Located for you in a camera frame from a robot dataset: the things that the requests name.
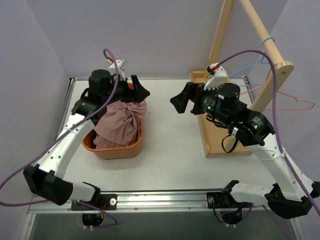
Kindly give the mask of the pink ruffled skirt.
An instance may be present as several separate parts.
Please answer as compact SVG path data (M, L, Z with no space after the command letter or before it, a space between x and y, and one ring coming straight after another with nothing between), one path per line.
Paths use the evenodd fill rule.
M122 102L107 106L107 112L100 118L94 130L100 136L100 149L128 147L140 137L141 120L147 112L147 103Z

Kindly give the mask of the pink wire hanger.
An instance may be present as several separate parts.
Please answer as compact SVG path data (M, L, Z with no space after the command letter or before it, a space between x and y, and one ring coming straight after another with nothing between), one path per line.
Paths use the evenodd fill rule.
M259 112L270 112L272 110L278 112L312 110L316 106L313 101L302 99L280 90L294 68L291 61L284 60L277 62L269 68L265 81L262 84L256 87L251 86L250 89L242 92L242 95L257 94L250 108Z

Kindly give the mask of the black pleated skirt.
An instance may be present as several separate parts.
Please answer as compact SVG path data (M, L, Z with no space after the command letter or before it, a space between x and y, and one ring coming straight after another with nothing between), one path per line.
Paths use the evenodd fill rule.
M100 149L100 135L95 131L91 131L91 148L92 149Z

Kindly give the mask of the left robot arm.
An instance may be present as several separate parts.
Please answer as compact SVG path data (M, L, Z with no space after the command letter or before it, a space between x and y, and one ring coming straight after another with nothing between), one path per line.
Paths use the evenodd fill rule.
M141 103L150 95L136 75L132 75L131 80L132 86L129 86L126 78L108 70L97 69L91 73L88 88L75 102L56 143L35 165L28 165L23 170L33 194L59 206L67 201L83 202L90 210L100 206L99 187L87 182L68 182L63 178L79 145L107 112L108 104L116 101Z

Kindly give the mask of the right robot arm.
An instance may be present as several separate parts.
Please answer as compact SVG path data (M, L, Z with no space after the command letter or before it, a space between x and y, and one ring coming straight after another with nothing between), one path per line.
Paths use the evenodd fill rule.
M290 156L278 147L276 132L268 119L240 101L240 87L223 83L206 90L203 83L187 82L178 95L170 99L179 114L189 101L194 115L206 114L209 122L226 129L228 136L253 152L275 179L272 185L256 185L232 180L221 191L221 200L229 208L242 203L266 205L275 214L292 219L305 216L312 200L320 196L320 184L306 177Z

